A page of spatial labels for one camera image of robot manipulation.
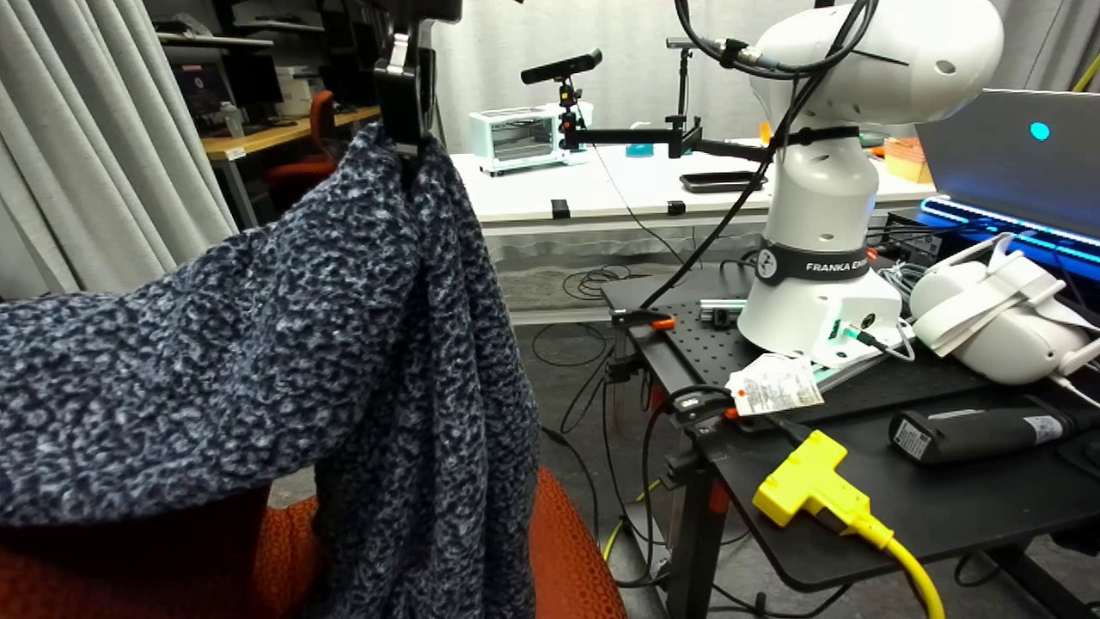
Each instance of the chair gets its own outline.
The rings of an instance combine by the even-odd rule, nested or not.
[[[333,92],[320,91],[311,105],[311,155],[288,164],[276,164],[270,173],[270,194],[276,213],[295,205],[317,183],[323,183],[338,169],[338,114]]]
[[[317,573],[317,502],[265,491],[98,531],[0,533],[0,616],[292,619]],[[562,483],[539,468],[529,524],[537,619],[624,619],[619,588]]]

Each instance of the blue patterned fabric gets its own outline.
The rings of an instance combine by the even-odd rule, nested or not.
[[[0,305],[0,524],[113,524],[317,466],[314,616],[529,616],[537,409],[476,209],[376,123],[282,220],[129,296]]]

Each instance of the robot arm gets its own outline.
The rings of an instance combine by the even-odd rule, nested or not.
[[[830,56],[845,8],[806,9],[775,23],[750,58],[809,64]],[[989,0],[881,0],[871,30],[806,108],[815,123],[917,123],[977,95],[1002,62],[1002,14]],[[771,119],[791,82],[757,78]]]
[[[838,324],[875,324],[878,341],[904,341],[900,291],[878,278],[862,254],[878,169],[856,126],[954,114],[983,91],[1004,45],[989,0],[865,5],[878,8],[865,36],[794,116],[787,114],[797,100],[791,78],[752,82],[775,123],[783,116],[791,130],[831,134],[777,149],[775,209],[738,329],[763,351],[800,351],[831,367],[865,356],[852,341],[834,341]],[[845,8],[794,14],[742,56],[763,64],[815,64],[834,50],[845,17]]]

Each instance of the yellow cable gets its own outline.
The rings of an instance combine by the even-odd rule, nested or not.
[[[1085,64],[1085,71],[1079,71],[1079,78],[1072,82],[1076,92],[1085,92],[1093,85],[1100,71],[1100,56]]]
[[[617,524],[617,531],[609,533],[609,541],[605,541],[605,563],[611,563],[611,554],[617,554],[617,544],[619,544],[619,538],[624,538],[624,521]]]
[[[632,502],[648,502],[648,495],[651,495],[658,486],[659,486],[659,477],[655,477]],[[619,538],[624,538],[624,521],[617,524],[617,531],[609,533],[609,541],[605,541],[605,546],[602,546],[605,563],[611,560]]]
[[[924,616],[946,619],[941,600],[939,600],[936,581],[930,579],[924,563],[900,541],[891,541],[884,549],[904,567],[904,573],[917,588],[917,594],[924,603]]]
[[[848,451],[830,435],[810,430],[810,438],[806,438],[797,451],[791,451],[787,460],[760,483],[752,506],[777,525],[787,525],[797,514],[830,514],[845,525],[845,533],[862,538],[907,572],[930,619],[946,619],[936,581],[922,560],[895,541],[895,531],[884,521],[875,517],[871,500],[834,473],[845,455]]]

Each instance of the monitor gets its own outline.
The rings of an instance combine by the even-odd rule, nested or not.
[[[987,91],[917,123],[954,203],[1100,244],[1100,92]]]
[[[225,68],[239,108],[279,108],[282,91],[271,56],[225,56]]]
[[[338,105],[352,105],[352,108],[364,108],[364,105],[376,105],[376,82],[370,82],[370,64],[364,64],[362,58],[354,56],[330,56],[323,64],[320,64],[320,82],[327,91],[333,91]]]
[[[225,68],[216,58],[172,62],[185,109],[201,130],[220,126],[220,105],[229,100]]]

